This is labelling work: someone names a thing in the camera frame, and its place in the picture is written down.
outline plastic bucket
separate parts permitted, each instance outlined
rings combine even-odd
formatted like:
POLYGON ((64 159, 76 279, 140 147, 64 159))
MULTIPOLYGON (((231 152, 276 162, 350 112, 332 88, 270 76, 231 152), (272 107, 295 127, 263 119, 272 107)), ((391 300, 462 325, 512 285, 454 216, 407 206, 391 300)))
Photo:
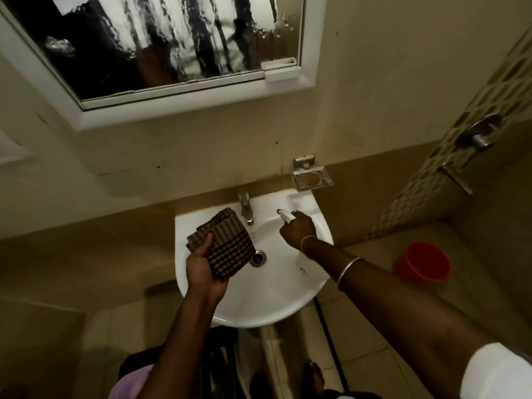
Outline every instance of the plastic bucket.
POLYGON ((406 247, 392 273, 408 282, 443 282, 451 275, 451 263, 436 245, 417 241, 406 247))

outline white ceramic sink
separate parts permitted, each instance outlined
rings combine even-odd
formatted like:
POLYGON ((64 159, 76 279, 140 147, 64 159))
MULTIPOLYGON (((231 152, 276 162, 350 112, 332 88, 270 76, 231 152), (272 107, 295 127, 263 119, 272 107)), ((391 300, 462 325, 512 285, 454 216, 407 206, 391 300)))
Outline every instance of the white ceramic sink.
MULTIPOLYGON (((262 267, 245 265, 231 277, 223 300, 213 321, 237 328, 254 328, 272 324, 301 309, 316 296, 329 276, 314 261, 290 247, 279 234, 283 220, 277 209, 300 210, 312 217, 318 238, 332 243, 325 218, 311 192, 295 189, 250 199, 255 222, 246 226, 256 249, 267 257, 262 267)), ((209 221, 216 213, 231 207, 240 217, 239 202, 206 208, 176 217, 176 279, 185 295, 188 283, 185 261, 190 254, 185 244, 196 227, 209 221)))

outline person's left hand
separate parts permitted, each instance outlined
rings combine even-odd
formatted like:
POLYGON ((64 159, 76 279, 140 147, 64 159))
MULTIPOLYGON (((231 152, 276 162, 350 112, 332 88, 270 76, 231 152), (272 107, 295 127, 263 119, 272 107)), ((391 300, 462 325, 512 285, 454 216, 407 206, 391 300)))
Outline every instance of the person's left hand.
POLYGON ((187 258, 187 280, 189 292, 218 305, 227 291, 229 280, 221 282, 215 279, 209 262, 203 257, 211 247, 213 239, 213 234, 208 234, 207 239, 187 258))

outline forearm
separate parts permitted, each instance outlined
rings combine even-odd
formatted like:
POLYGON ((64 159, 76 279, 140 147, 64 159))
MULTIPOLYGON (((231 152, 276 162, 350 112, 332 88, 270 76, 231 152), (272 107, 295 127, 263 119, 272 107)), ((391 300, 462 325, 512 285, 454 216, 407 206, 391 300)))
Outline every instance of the forearm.
POLYGON ((190 397, 216 308, 210 301, 203 294, 187 293, 138 399, 190 397))
MULTIPOLYGON (((337 280, 355 256, 311 238, 304 252, 337 280)), ((495 339, 460 311, 362 260, 342 290, 438 397, 458 397, 469 358, 495 339)))

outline yellow wristband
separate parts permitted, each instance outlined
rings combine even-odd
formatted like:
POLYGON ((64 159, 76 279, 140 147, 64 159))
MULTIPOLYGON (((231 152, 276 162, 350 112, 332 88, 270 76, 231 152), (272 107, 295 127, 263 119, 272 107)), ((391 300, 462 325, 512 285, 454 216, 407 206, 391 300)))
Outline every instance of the yellow wristband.
POLYGON ((309 237, 315 237, 315 238, 317 238, 316 235, 307 235, 305 238, 303 238, 303 239, 301 240, 301 246, 300 246, 300 251, 301 251, 301 252, 303 252, 303 241, 305 241, 305 240, 306 240, 307 238, 309 238, 309 237))

